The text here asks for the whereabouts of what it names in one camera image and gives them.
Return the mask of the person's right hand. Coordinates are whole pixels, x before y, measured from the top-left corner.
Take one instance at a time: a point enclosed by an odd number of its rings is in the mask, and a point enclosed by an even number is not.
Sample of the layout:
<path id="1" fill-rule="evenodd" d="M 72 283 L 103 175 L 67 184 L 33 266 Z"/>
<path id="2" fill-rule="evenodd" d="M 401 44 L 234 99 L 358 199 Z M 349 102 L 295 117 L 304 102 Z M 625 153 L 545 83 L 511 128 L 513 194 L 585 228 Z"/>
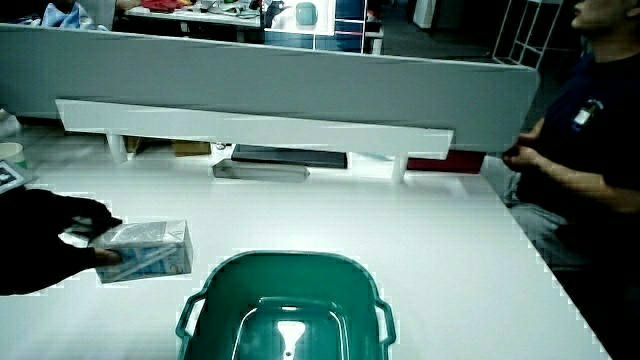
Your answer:
<path id="1" fill-rule="evenodd" d="M 26 171 L 1 162 L 1 294 L 25 295 L 55 285 L 81 271 L 113 266 L 113 250 L 79 248 L 60 239 L 71 229 L 93 239 L 122 223 L 106 205 L 25 186 Z"/>

